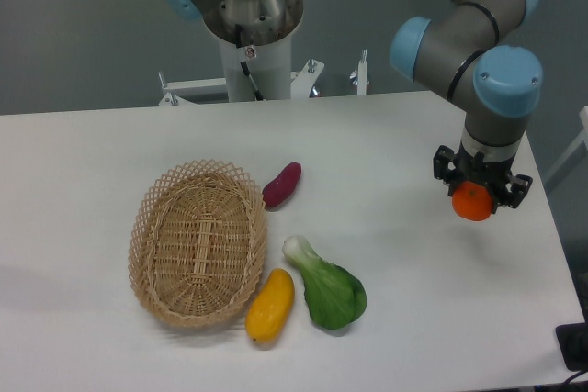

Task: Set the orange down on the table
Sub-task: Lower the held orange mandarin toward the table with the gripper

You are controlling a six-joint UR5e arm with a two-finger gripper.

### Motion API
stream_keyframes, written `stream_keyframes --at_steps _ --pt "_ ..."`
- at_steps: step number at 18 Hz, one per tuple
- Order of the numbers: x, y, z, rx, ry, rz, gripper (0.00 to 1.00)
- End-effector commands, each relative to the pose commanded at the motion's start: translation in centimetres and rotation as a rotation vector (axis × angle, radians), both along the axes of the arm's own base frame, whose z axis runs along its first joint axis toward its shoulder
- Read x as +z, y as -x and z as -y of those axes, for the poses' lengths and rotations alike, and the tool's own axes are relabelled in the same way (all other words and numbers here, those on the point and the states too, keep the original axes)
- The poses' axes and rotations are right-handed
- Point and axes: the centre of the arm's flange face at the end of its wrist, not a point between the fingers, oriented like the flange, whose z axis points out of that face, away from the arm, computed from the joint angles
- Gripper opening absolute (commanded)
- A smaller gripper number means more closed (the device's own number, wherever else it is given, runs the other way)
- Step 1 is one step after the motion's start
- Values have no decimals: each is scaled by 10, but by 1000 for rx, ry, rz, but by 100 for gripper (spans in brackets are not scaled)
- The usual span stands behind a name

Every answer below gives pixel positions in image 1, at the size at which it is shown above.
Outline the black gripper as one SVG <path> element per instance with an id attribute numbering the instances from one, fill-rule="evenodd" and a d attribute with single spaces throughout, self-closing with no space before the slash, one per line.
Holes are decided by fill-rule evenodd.
<path id="1" fill-rule="evenodd" d="M 456 154 L 440 145 L 433 157 L 433 175 L 447 186 L 448 196 L 453 196 L 465 182 L 486 188 L 495 214 L 499 207 L 518 208 L 533 184 L 531 176 L 511 174 L 513 162 L 513 157 L 502 162 L 486 162 L 481 153 L 471 156 L 460 149 Z"/>

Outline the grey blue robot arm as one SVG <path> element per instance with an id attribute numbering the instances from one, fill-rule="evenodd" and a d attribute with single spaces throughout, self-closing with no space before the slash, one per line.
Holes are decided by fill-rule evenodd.
<path id="1" fill-rule="evenodd" d="M 219 42 L 232 102 L 305 99 L 322 71 L 307 62 L 291 70 L 291 39 L 302 0 L 166 0 L 187 20 L 202 20 Z M 433 174 L 447 185 L 454 211 L 482 221 L 499 207 L 518 207 L 532 184 L 511 171 L 543 81 L 530 51 L 502 39 L 535 10 L 538 0 L 451 0 L 443 22 L 407 20 L 390 46 L 390 64 L 411 81 L 463 110 L 457 151 L 440 147 Z"/>

